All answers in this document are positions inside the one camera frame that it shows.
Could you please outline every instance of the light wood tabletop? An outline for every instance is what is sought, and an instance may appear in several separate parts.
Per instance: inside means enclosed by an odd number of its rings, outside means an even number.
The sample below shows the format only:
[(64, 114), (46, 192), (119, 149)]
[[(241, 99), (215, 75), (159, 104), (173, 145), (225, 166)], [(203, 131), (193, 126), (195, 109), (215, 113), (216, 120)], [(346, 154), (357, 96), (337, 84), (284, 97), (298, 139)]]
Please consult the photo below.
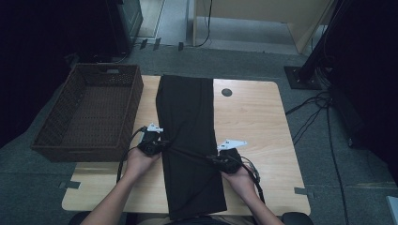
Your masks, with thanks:
[[(134, 129), (159, 124), (155, 97), (160, 77), (143, 76), (143, 81), (144, 92)], [(222, 94), (224, 88), (232, 91), (231, 97)], [(307, 196), (295, 193), (295, 188), (304, 188), (304, 185), (276, 83), (215, 79), (214, 113), (217, 144), (225, 139), (248, 143), (237, 150), (259, 171), (260, 185), (270, 210), (279, 216), (285, 212), (309, 215)], [(93, 210), (115, 186), (117, 167), (118, 162), (77, 163), (70, 180), (81, 184), (77, 189), (67, 189), (62, 207), (71, 211)], [(223, 186), (228, 210), (218, 215), (250, 215), (229, 184), (223, 181)], [(168, 213), (161, 160), (133, 187), (124, 211)]]

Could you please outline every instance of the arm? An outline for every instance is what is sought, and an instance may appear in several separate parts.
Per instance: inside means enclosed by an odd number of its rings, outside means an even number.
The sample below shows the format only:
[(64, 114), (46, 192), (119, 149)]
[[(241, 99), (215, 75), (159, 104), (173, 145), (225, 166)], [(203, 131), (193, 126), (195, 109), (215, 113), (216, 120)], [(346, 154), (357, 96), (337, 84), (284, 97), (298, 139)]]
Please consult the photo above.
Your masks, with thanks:
[(117, 224), (135, 182), (160, 157), (160, 154), (147, 157), (138, 148), (133, 148), (129, 152), (127, 168), (120, 181), (82, 224)]
[(229, 182), (235, 193), (247, 204), (258, 224), (283, 224), (258, 198), (254, 189), (254, 182), (245, 169), (240, 168), (233, 174), (222, 172), (222, 177)]

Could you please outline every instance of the wooden table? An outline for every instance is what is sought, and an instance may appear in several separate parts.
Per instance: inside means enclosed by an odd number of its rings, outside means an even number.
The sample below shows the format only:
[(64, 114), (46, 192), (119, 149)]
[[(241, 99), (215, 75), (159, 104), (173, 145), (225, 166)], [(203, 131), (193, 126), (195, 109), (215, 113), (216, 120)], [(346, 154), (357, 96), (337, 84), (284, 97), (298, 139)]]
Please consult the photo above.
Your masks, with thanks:
[[(303, 53), (332, 4), (333, 0), (214, 0), (211, 17), (287, 23), (298, 52)], [(197, 17), (208, 17), (209, 8), (210, 0), (194, 2), (193, 46)]]
[[(158, 124), (155, 96), (160, 77), (143, 76), (143, 80), (144, 92), (134, 129), (152, 122)], [(224, 88), (231, 89), (233, 95), (223, 96)], [(218, 144), (225, 139), (248, 142), (237, 150), (260, 172), (267, 206), (276, 215), (292, 211), (310, 214), (307, 196), (294, 190), (304, 185), (276, 83), (216, 79), (214, 113)], [(137, 140), (138, 137), (131, 146), (135, 146)], [(115, 186), (117, 166), (117, 162), (77, 163), (71, 181), (81, 182), (80, 187), (68, 188), (62, 207), (72, 211), (93, 210)], [(218, 214), (250, 215), (229, 184), (223, 184), (228, 210)], [(135, 185), (124, 211), (168, 213), (161, 160)]]

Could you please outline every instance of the gray carpet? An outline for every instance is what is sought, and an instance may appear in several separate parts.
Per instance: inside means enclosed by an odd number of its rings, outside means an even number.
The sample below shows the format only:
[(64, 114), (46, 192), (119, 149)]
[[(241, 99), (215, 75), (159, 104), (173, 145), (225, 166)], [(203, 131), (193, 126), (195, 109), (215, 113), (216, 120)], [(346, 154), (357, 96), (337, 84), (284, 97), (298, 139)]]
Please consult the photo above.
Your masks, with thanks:
[[(279, 86), (289, 110), (319, 91), (292, 90), (283, 66), (302, 66), (306, 57), (263, 52), (234, 52), (160, 46), (136, 47), (123, 61), (141, 66), (142, 74), (174, 74), (236, 80), (271, 81)], [(61, 181), (70, 179), (75, 163), (51, 163), (31, 151), (44, 116), (56, 94), (32, 126), (0, 150), (0, 224), (68, 224), (75, 212), (62, 209)], [(318, 108), (308, 105), (287, 116), (292, 136)], [(366, 149), (351, 149), (339, 114), (331, 108), (332, 139), (345, 193), (349, 224), (392, 224), (386, 196), (398, 197), (398, 188), (384, 162)], [(310, 197), (316, 225), (344, 224), (344, 208), (329, 148), (326, 111), (322, 111), (296, 145), (298, 163)]]

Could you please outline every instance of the forearm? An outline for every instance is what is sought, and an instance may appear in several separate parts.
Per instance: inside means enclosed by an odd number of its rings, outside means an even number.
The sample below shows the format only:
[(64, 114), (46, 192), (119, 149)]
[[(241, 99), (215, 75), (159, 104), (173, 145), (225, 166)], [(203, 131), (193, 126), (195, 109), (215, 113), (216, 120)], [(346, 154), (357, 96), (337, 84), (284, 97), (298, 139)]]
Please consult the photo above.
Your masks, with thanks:
[(117, 224), (138, 176), (123, 176), (82, 224)]
[(242, 196), (242, 200), (247, 204), (255, 220), (259, 225), (283, 224), (269, 209), (261, 202), (257, 195), (250, 194)]

